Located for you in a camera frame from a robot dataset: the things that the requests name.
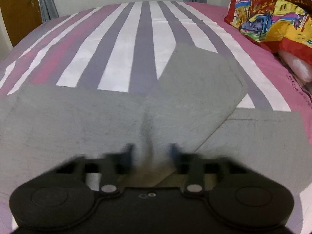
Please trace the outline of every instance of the pink stripe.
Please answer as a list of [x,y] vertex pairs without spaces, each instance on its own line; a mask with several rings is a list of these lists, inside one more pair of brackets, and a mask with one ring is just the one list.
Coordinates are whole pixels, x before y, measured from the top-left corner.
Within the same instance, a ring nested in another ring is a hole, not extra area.
[[258,47],[240,34],[235,28],[223,21],[227,15],[227,8],[201,3],[186,3],[202,14],[215,21],[226,32],[232,35],[244,51],[254,60],[263,74],[271,81],[275,88],[282,94],[292,111],[301,113],[303,124],[312,145],[312,105],[307,95],[301,90],[297,82],[292,82],[292,75],[284,68],[273,54]]
[[119,4],[104,6],[54,45],[37,67],[31,82],[45,83],[49,80],[56,84],[85,39],[119,6]]
[[59,24],[60,22],[67,19],[68,16],[57,18],[55,20],[51,20],[45,24],[42,24],[38,26],[36,29],[34,29],[30,34],[28,34],[24,39],[21,40],[20,43],[18,43],[9,53],[9,55],[6,57],[5,60],[3,60],[0,64],[0,74],[1,76],[4,75],[4,71],[7,68],[8,65],[10,65],[12,62],[16,61],[24,51],[27,50],[32,44],[34,44],[42,35],[44,35],[46,32],[50,31],[54,26]]
[[47,46],[55,37],[57,37],[62,31],[71,26],[73,23],[77,22],[79,19],[88,14],[91,10],[83,11],[78,13],[76,16],[68,20],[66,23],[50,32],[45,38],[43,38],[34,48],[28,52],[23,57],[19,58],[16,63],[13,71],[8,76],[4,85],[0,89],[0,95],[6,95],[13,88],[16,82],[21,78],[21,76],[29,69],[30,64],[37,56],[38,52]]

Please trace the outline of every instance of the door handle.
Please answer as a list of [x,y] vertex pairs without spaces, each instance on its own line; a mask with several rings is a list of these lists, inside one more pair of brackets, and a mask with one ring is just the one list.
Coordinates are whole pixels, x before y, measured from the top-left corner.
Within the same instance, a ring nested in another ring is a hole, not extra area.
[[34,0],[30,0],[30,3],[32,4],[33,7],[35,7],[35,2],[34,2]]

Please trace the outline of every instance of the white stripe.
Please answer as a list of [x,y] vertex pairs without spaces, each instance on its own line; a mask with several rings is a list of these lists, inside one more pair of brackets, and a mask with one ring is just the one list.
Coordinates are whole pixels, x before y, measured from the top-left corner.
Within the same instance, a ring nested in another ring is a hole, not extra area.
[[208,36],[197,26],[196,23],[193,22],[193,20],[189,19],[188,16],[179,10],[173,3],[167,1],[164,3],[188,31],[195,46],[217,53],[215,46],[211,43]]
[[[59,26],[61,26],[62,24],[66,23],[68,20],[70,20],[72,17],[76,16],[78,13],[71,15],[70,17],[68,17],[67,19],[65,19],[64,21],[60,22],[59,24],[57,24],[56,26],[54,26],[51,30],[49,30],[48,32],[46,32],[43,36],[41,36],[34,44],[32,44],[29,48],[27,48],[26,51],[24,51],[22,53],[22,55],[19,57],[21,58],[22,56],[26,55],[31,49],[34,48],[35,45],[37,45],[41,40],[43,40],[44,37],[46,37],[50,32],[54,31],[56,28],[58,28]],[[7,77],[10,75],[10,73],[13,71],[15,64],[16,64],[17,59],[12,62],[9,66],[7,66],[6,70],[5,70],[5,74],[4,77],[1,79],[0,81],[0,89],[2,88],[5,80],[7,79]]]
[[42,35],[34,44],[32,44],[29,48],[27,48],[26,51],[24,51],[24,53],[21,55],[21,57],[25,54],[27,54],[31,49],[33,49],[35,47],[35,45],[37,45],[41,40],[43,40],[49,33],[51,33],[52,31],[54,31],[56,28],[60,27],[61,25],[65,24],[68,20],[70,20],[71,18],[73,18],[74,16],[76,16],[78,13],[75,13],[73,15],[71,15],[70,17],[66,18],[64,21],[60,22],[59,24],[57,24],[56,26],[54,26],[51,30],[49,30],[48,32],[46,32],[44,35]]
[[222,39],[224,44],[233,53],[236,60],[241,64],[242,68],[254,81],[257,87],[263,92],[271,104],[273,110],[287,112],[291,111],[289,105],[280,92],[275,88],[271,81],[266,78],[262,71],[257,67],[254,60],[251,59],[251,57],[243,50],[243,48],[233,39],[229,33],[221,28],[216,22],[212,21],[210,18],[197,11],[192,6],[186,5],[182,2],[178,3],[193,13],[200,20],[203,20],[204,23],[207,24]]
[[15,221],[13,216],[12,216],[11,226],[12,226],[12,231],[14,231],[14,230],[16,230],[18,228],[18,224],[16,223],[16,221]]
[[141,7],[142,2],[133,5],[121,28],[99,83],[99,90],[128,92]]
[[121,4],[85,39],[71,63],[64,70],[57,85],[67,87],[77,86],[83,71],[94,55],[100,41],[127,5],[128,3]]
[[303,214],[303,227],[301,234],[309,234],[312,231],[312,184],[300,193]]
[[3,86],[3,84],[4,84],[5,80],[7,79],[7,77],[11,74],[12,70],[14,69],[15,63],[16,63],[16,61],[11,63],[10,65],[8,65],[7,68],[5,69],[4,76],[3,76],[3,78],[0,81],[0,89]]
[[101,7],[95,8],[93,11],[85,15],[83,18],[72,24],[70,27],[66,28],[64,31],[62,31],[56,38],[54,38],[45,48],[41,49],[35,59],[32,61],[30,64],[28,70],[21,76],[21,78],[17,81],[17,83],[14,85],[12,90],[9,91],[9,94],[12,94],[16,92],[20,86],[25,82],[26,78],[29,76],[29,74],[40,64],[41,60],[43,57],[46,55],[48,50],[56,44],[59,40],[61,40],[63,37],[65,37],[72,29],[74,29],[78,24],[80,24],[82,21],[86,20],[89,18],[93,13],[98,11]]
[[159,79],[175,49],[176,41],[158,3],[150,2],[149,4],[152,16],[156,74]]
[[252,102],[252,99],[250,96],[247,94],[242,101],[238,104],[237,108],[251,108],[255,109],[255,105]]

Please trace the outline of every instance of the wooden door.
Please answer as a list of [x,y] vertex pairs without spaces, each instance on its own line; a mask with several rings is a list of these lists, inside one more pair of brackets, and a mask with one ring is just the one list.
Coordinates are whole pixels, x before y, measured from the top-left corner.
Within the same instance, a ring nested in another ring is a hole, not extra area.
[[42,24],[38,0],[0,0],[0,9],[13,46]]

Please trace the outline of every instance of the striped bedsheet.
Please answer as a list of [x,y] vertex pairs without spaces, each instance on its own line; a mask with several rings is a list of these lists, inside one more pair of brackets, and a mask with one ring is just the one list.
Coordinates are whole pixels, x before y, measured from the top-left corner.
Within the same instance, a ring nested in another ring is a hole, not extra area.
[[[147,94],[176,43],[183,42],[236,60],[248,86],[238,108],[298,111],[312,144],[309,96],[271,53],[226,24],[226,13],[226,8],[200,3],[133,2],[52,20],[0,63],[0,96],[26,83]],[[301,194],[304,219],[312,219],[309,196],[312,186]],[[0,204],[1,214],[4,208]],[[9,216],[2,218],[0,234],[9,232],[11,224]],[[308,228],[306,222],[301,233],[308,234]]]

